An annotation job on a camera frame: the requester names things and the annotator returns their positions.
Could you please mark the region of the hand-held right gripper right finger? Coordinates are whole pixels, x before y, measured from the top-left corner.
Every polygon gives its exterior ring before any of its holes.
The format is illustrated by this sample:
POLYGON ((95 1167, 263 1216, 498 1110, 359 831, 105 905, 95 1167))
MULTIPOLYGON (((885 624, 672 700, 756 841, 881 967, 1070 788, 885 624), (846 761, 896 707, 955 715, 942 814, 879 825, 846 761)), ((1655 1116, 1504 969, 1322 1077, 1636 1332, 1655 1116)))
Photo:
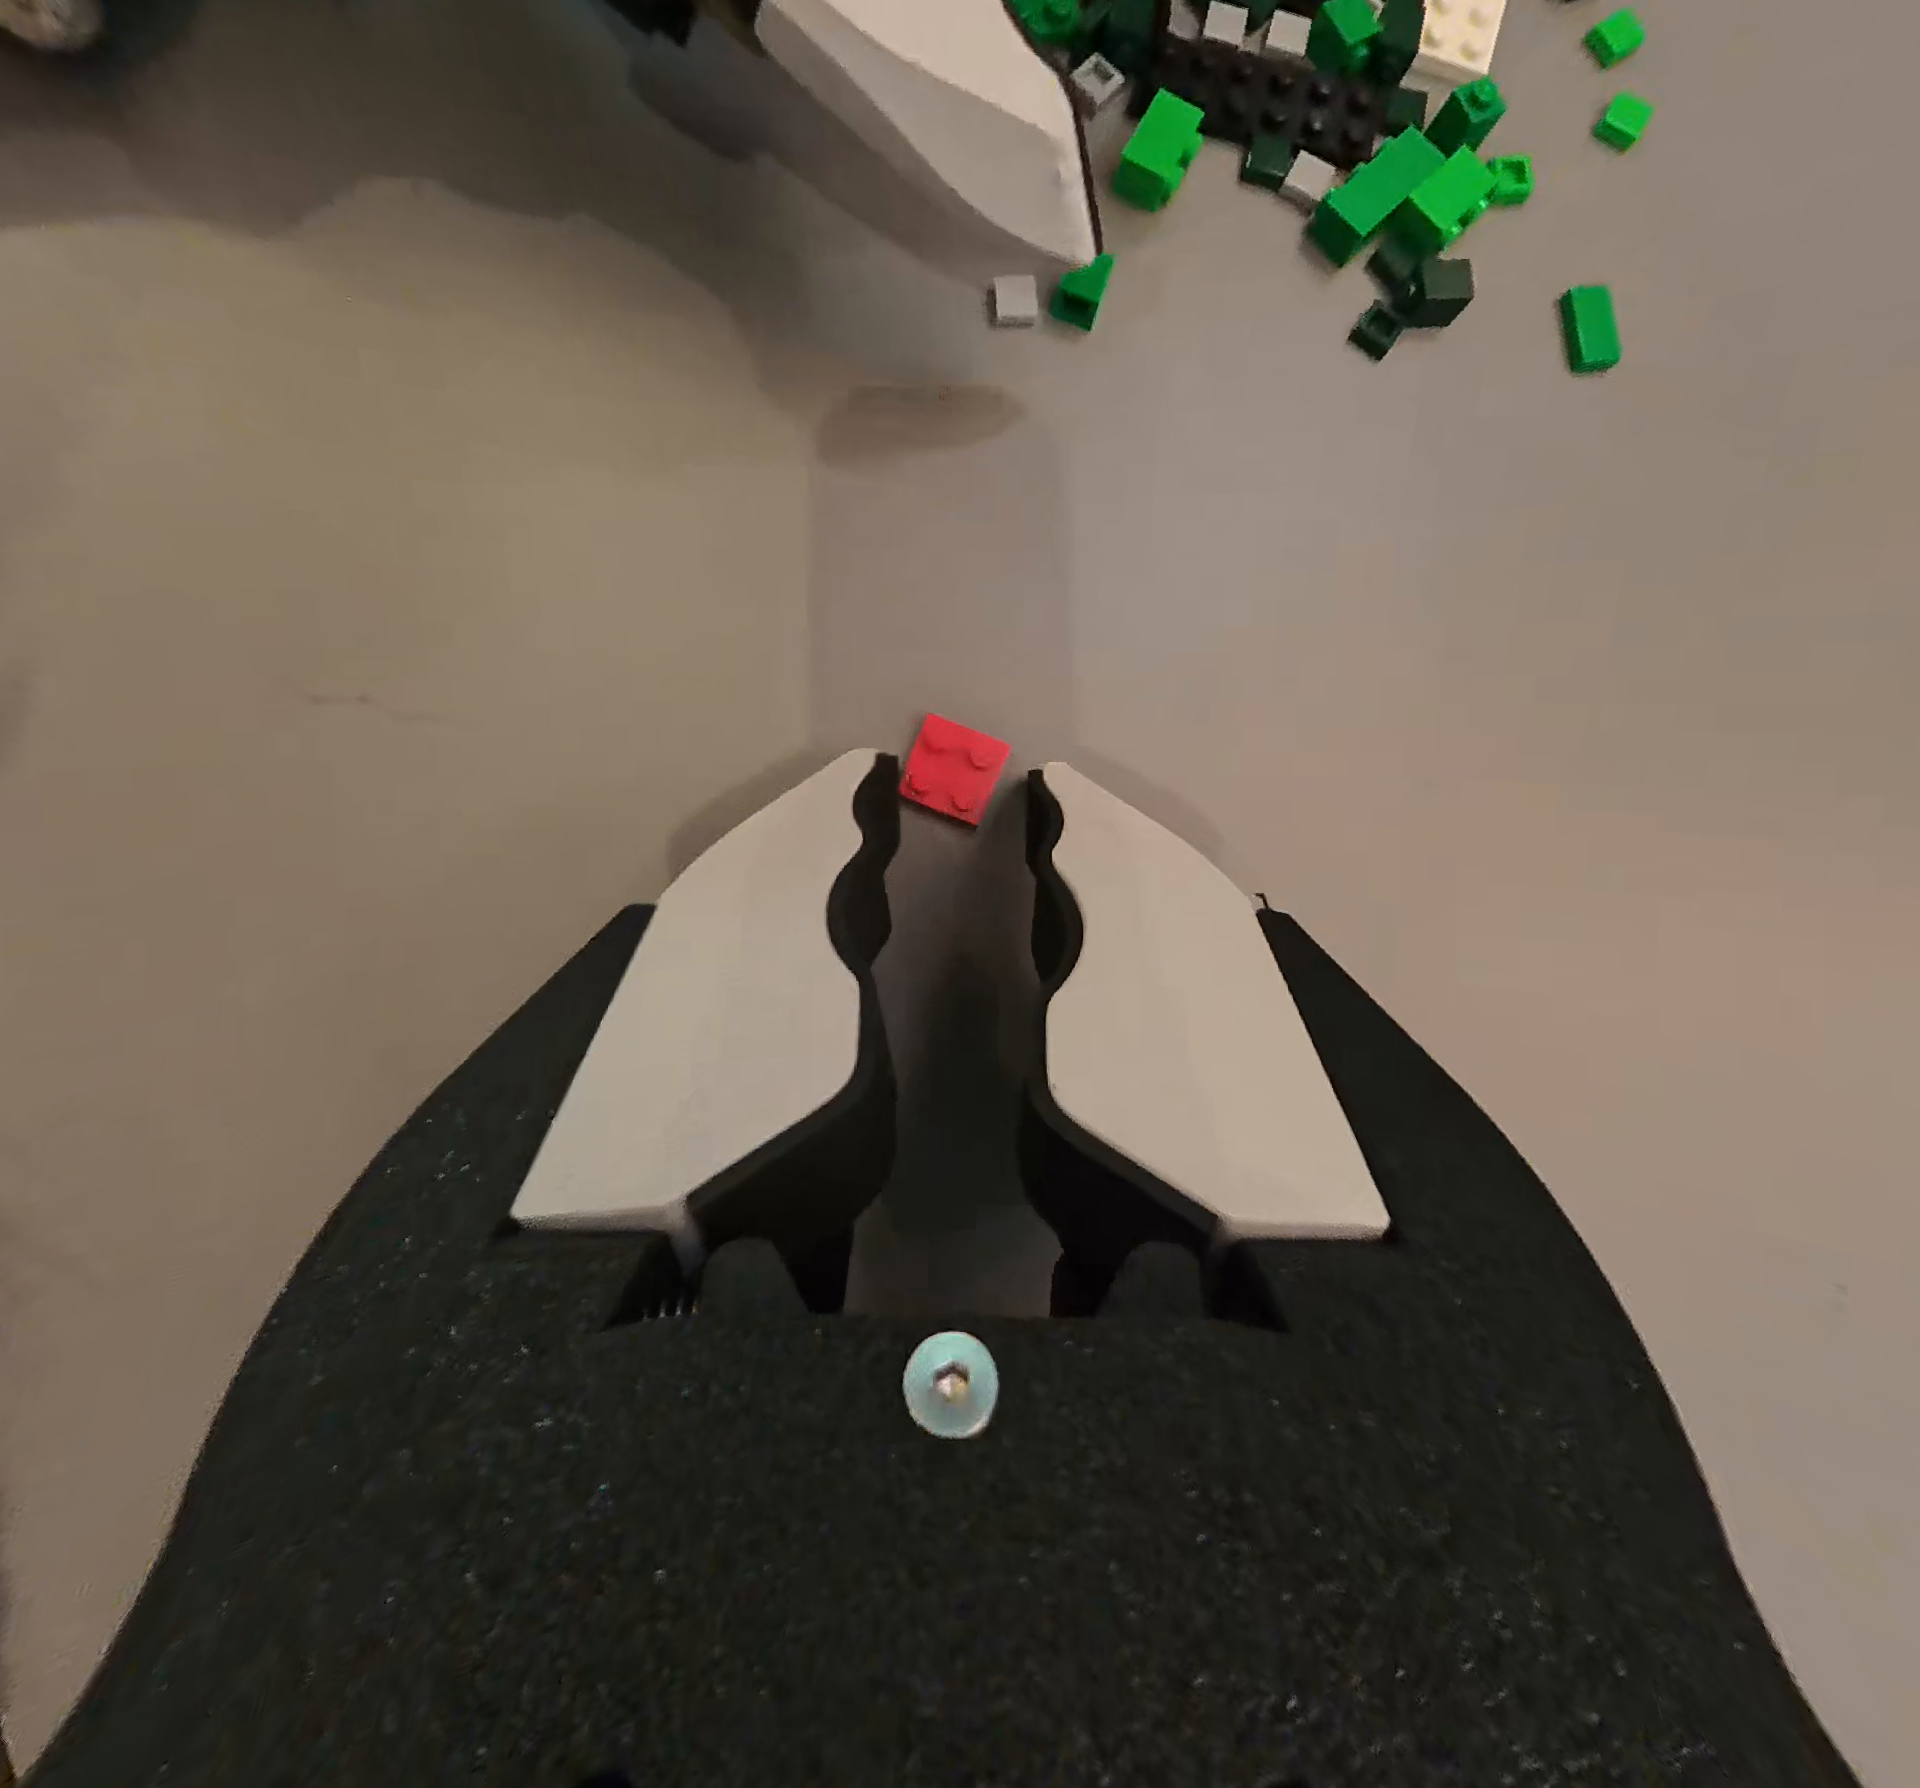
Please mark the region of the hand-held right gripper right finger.
POLYGON ((1092 1317, 1139 1251, 1247 1296, 1254 1249, 1378 1246, 1388 1204, 1282 960, 1274 913, 1070 763, 1023 782, 1038 1004, 1019 1178, 1092 1317))

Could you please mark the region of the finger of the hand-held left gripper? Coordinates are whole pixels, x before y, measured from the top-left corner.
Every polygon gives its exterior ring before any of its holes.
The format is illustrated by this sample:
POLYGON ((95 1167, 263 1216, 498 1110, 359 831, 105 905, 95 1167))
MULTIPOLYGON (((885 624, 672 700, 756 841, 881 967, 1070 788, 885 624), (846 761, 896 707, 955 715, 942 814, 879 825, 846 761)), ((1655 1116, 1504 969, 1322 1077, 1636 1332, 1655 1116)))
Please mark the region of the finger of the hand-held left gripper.
POLYGON ((753 33, 849 131, 1016 264, 1101 256, 1078 100, 1005 0, 758 0, 753 33))

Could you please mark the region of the red square lego plate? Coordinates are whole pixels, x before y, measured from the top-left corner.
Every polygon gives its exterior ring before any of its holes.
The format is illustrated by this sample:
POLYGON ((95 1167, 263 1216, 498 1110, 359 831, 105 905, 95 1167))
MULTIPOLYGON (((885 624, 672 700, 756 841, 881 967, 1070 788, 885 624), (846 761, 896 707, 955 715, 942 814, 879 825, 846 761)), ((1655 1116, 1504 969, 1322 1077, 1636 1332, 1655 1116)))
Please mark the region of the red square lego plate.
POLYGON ((899 796, 972 831, 992 802, 1010 752, 992 734, 927 712, 902 763, 899 796))

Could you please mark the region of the pile of lego bricks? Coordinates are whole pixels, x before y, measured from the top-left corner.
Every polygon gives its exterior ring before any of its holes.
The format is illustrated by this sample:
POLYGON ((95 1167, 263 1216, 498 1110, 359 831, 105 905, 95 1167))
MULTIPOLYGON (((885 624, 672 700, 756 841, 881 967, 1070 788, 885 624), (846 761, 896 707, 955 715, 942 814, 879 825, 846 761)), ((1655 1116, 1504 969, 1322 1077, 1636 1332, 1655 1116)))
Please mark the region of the pile of lego bricks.
POLYGON ((1370 360, 1466 312, 1466 233, 1524 206, 1534 158, 1509 144, 1508 85, 1534 3, 1564 13, 1594 77, 1645 43, 1620 0, 1508 0, 1489 77, 1414 72, 1425 0, 1005 0, 1084 120, 1098 216, 1163 216, 1201 156, 1302 223, 1326 271, 1377 290, 1349 330, 1370 360))

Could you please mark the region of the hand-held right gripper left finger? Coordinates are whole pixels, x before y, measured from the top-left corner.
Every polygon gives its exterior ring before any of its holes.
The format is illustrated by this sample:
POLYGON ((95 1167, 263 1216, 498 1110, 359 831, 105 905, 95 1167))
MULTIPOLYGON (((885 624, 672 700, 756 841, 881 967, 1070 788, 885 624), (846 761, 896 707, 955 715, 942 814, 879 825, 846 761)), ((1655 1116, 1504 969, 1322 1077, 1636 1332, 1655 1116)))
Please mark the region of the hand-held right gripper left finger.
POLYGON ((896 755, 846 752, 667 884, 519 1185, 519 1229, 653 1233, 685 1282, 762 1240, 812 1313, 842 1310, 896 1151, 873 970, 899 785, 896 755))

